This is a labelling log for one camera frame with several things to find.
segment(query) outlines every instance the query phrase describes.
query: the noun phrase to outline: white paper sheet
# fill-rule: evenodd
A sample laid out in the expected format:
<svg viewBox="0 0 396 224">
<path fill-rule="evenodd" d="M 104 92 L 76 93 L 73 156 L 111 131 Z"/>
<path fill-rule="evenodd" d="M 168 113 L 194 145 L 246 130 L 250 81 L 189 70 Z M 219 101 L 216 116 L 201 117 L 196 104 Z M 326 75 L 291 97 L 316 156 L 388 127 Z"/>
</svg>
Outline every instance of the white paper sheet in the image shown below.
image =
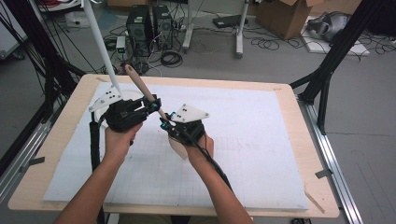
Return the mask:
<svg viewBox="0 0 396 224">
<path fill-rule="evenodd" d="M 90 105 L 109 83 L 101 83 Z M 123 90 L 137 90 L 121 84 Z M 210 114 L 203 123 L 215 140 L 215 160 L 245 207 L 304 210 L 308 203 L 284 121 L 271 91 L 148 85 L 163 111 L 183 104 Z M 188 160 L 170 148 L 157 113 L 144 122 L 106 197 L 107 203 L 212 206 Z M 83 114 L 56 168 L 45 201 L 69 201 L 91 173 L 91 114 Z M 101 154 L 104 129 L 101 130 Z"/>
</svg>

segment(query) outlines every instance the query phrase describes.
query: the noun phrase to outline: white pole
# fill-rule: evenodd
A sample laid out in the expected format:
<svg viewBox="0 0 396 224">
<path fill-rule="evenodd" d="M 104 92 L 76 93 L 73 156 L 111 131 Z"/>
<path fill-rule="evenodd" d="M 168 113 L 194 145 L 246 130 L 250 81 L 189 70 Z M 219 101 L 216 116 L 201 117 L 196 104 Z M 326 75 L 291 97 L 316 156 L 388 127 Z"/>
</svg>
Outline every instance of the white pole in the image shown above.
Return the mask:
<svg viewBox="0 0 396 224">
<path fill-rule="evenodd" d="M 102 35 L 99 30 L 98 23 L 96 22 L 96 18 L 93 15 L 91 1 L 89 0 L 81 0 L 81 4 L 84 8 L 85 14 L 87 14 L 88 21 L 90 22 L 91 29 L 93 32 L 93 36 L 95 37 L 96 44 L 99 48 L 99 51 L 102 55 L 102 59 L 105 62 L 106 70 L 110 75 L 111 83 L 113 83 L 114 87 L 120 93 L 121 99 L 123 99 L 122 92 L 120 90 L 119 82 L 117 81 L 116 75 L 114 74 L 113 65 L 111 64 L 110 58 L 108 57 L 107 49 L 105 47 L 105 43 L 103 42 Z"/>
</svg>

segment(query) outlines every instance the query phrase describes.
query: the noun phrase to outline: gray floor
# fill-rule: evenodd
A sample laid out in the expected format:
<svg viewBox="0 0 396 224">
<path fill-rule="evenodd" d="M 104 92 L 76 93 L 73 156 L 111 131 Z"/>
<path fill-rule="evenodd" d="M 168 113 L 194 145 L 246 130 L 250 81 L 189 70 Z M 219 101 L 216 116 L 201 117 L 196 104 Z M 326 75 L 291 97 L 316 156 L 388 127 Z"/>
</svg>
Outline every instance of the gray floor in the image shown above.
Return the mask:
<svg viewBox="0 0 396 224">
<path fill-rule="evenodd" d="M 125 17 L 112 11 L 98 12 L 105 35 L 112 27 L 125 23 Z M 197 17 L 196 25 L 214 28 L 213 16 Z M 247 28 L 255 28 L 249 18 Z M 103 62 L 89 29 L 69 34 L 93 67 Z M 246 33 L 247 36 L 259 36 Z M 282 41 L 278 50 L 261 49 L 244 39 L 243 59 L 234 57 L 234 35 L 194 31 L 191 49 L 182 54 L 178 68 L 160 66 L 163 77 L 192 77 L 255 82 L 291 83 L 313 72 L 325 55 L 294 49 Z M 91 70 L 77 52 L 67 44 L 71 62 L 83 70 Z M 335 71 L 330 88 L 326 129 L 349 189 L 364 223 L 396 223 L 396 95 L 395 52 L 380 55 L 373 50 L 369 57 L 347 56 Z M 43 96 L 33 67 L 28 60 L 0 62 L 1 143 L 0 156 L 10 146 Z M 147 76 L 158 77 L 154 69 Z M 7 209 L 7 200 L 0 206 L 2 223 L 49 223 L 56 213 L 17 212 Z M 256 223 L 290 223 L 286 217 L 256 217 Z M 336 219 L 313 218 L 313 223 L 347 223 L 343 215 Z"/>
</svg>

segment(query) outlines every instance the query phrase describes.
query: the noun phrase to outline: metal frame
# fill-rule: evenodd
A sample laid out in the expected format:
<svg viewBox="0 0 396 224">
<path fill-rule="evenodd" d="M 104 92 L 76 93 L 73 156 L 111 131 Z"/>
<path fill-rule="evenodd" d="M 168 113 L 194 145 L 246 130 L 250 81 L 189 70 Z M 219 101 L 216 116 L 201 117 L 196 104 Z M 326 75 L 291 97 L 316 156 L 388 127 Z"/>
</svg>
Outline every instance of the metal frame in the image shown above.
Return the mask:
<svg viewBox="0 0 396 224">
<path fill-rule="evenodd" d="M 46 122 L 39 123 L 33 130 L 30 137 L 27 139 L 18 155 L 14 158 L 12 163 L 8 166 L 6 171 L 0 177 L 0 203 L 7 197 L 7 194 L 12 189 L 18 178 L 25 173 L 29 166 L 29 161 L 35 156 L 41 145 L 47 138 L 47 135 L 58 118 L 62 107 L 55 105 L 54 108 L 57 113 L 47 119 Z"/>
<path fill-rule="evenodd" d="M 309 122 L 314 131 L 314 135 L 316 137 L 321 155 L 323 160 L 326 162 L 327 168 L 332 170 L 332 183 L 337 190 L 338 197 L 341 201 L 341 204 L 344 207 L 344 211 L 346 213 L 346 217 L 351 224 L 362 224 L 361 214 L 358 211 L 358 207 L 356 206 L 352 194 L 349 191 L 347 186 L 347 182 L 344 179 L 343 172 L 338 164 L 337 159 L 335 158 L 334 152 L 332 151 L 332 146 L 330 145 L 329 138 L 321 133 L 318 122 L 318 112 L 313 105 L 305 104 L 303 106 L 307 116 L 309 117 Z"/>
<path fill-rule="evenodd" d="M 299 94 L 299 99 L 312 105 L 320 94 L 318 126 L 322 134 L 325 132 L 325 117 L 330 81 L 335 69 L 347 56 L 355 42 L 361 36 L 372 18 L 380 11 L 386 0 L 362 0 L 355 13 L 342 32 L 337 34 L 332 48 L 318 69 L 306 77 L 302 77 L 290 85 L 293 89 L 308 83 L 305 90 Z"/>
</svg>

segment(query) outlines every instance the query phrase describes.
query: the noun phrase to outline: wooden tabletop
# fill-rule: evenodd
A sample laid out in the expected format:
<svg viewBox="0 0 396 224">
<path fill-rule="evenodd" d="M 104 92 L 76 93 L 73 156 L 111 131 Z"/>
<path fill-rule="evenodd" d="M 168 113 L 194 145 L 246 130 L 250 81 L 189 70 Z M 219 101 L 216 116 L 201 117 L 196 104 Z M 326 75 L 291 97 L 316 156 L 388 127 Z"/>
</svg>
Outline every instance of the wooden tabletop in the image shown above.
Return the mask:
<svg viewBox="0 0 396 224">
<path fill-rule="evenodd" d="M 223 81 L 190 78 L 142 77 L 145 83 L 153 85 L 191 86 L 208 88 L 233 88 L 241 90 L 273 91 L 276 94 L 285 121 L 290 144 L 304 185 L 309 209 L 303 212 L 248 209 L 251 216 L 262 217 L 338 217 L 338 205 L 326 177 L 318 179 L 315 173 L 323 170 L 311 135 L 305 124 L 300 107 L 291 87 L 287 84 Z M 129 77 L 118 77 L 119 83 L 131 83 Z M 66 203 L 43 201 L 67 143 L 90 102 L 96 87 L 109 82 L 105 75 L 86 75 L 78 83 L 62 114 L 54 124 L 36 158 L 45 157 L 44 163 L 33 165 L 26 172 L 11 197 L 8 207 L 14 210 L 60 211 Z M 105 204 L 106 212 L 213 216 L 213 208 L 155 206 L 134 204 Z"/>
</svg>

